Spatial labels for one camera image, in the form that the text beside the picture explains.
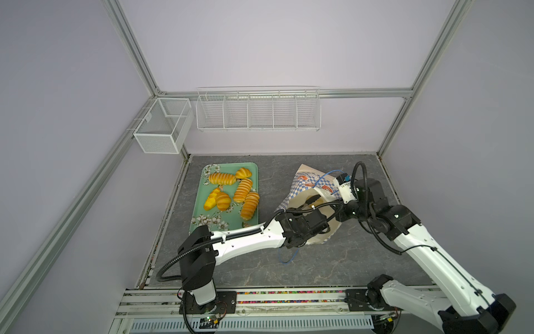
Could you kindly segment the checkered paper bag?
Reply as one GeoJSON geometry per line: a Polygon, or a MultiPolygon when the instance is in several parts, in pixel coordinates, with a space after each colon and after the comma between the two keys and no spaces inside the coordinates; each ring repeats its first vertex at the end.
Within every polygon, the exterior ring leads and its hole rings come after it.
{"type": "MultiPolygon", "coordinates": [[[[338,186],[335,184],[335,177],[344,173],[342,170],[335,169],[329,172],[322,172],[308,165],[301,164],[291,183],[288,196],[282,201],[278,209],[296,209],[309,210],[320,204],[341,200],[338,186]]],[[[327,218],[334,214],[333,207],[325,206],[319,209],[327,218]]],[[[329,223],[330,230],[323,234],[318,234],[309,239],[305,246],[320,245],[326,243],[332,235],[339,229],[341,222],[333,218],[329,223]]],[[[283,260],[281,250],[278,250],[278,260],[282,264],[289,264],[296,257],[297,248],[291,259],[283,260]]]]}

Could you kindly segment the ridged fake bread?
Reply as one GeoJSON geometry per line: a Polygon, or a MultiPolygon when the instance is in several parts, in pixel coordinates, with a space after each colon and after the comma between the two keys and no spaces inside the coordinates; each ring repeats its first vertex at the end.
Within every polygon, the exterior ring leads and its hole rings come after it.
{"type": "Polygon", "coordinates": [[[253,187],[253,181],[249,178],[244,178],[239,182],[238,187],[234,193],[233,201],[235,203],[243,203],[247,195],[253,187]]]}
{"type": "Polygon", "coordinates": [[[245,201],[240,212],[240,217],[244,221],[250,221],[253,218],[254,213],[258,207],[260,196],[257,192],[250,192],[245,201]]]}

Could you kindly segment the round fake bread roll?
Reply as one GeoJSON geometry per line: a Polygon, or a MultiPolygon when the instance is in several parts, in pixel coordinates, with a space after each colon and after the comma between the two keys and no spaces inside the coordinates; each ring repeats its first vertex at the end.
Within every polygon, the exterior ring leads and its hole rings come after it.
{"type": "Polygon", "coordinates": [[[228,210],[228,208],[231,206],[231,203],[232,203],[231,197],[223,191],[221,191],[216,197],[216,207],[221,212],[228,210]]]}

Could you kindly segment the oval fake bread roll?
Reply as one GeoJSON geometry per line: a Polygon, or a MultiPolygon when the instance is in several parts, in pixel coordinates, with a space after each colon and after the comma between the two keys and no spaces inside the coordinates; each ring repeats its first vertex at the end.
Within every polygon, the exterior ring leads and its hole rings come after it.
{"type": "Polygon", "coordinates": [[[205,211],[210,211],[216,206],[216,197],[221,192],[219,187],[215,188],[207,197],[207,200],[204,202],[203,208],[205,211]]]}

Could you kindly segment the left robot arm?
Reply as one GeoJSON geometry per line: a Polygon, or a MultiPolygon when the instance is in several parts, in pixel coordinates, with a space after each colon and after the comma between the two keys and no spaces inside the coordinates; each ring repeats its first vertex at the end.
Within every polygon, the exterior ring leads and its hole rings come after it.
{"type": "Polygon", "coordinates": [[[250,228],[212,232],[196,228],[182,243],[177,255],[155,274],[158,282],[179,280],[182,301],[192,296],[198,306],[218,300],[214,283],[215,267],[235,257],[263,249],[300,248],[309,239],[330,231],[330,222],[343,211],[335,200],[305,210],[276,211],[270,220],[250,228]]]}

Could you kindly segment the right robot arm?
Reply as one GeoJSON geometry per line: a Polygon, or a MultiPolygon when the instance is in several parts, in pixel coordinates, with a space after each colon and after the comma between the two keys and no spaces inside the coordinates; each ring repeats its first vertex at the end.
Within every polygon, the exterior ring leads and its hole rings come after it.
{"type": "Polygon", "coordinates": [[[500,333],[517,306],[507,294],[495,294],[455,261],[404,205],[390,205],[379,181],[367,175],[361,161],[353,173],[342,173],[335,186],[348,218],[358,220],[389,252],[409,255],[444,293],[431,296],[382,274],[358,298],[374,310],[399,308],[443,333],[500,333]]]}

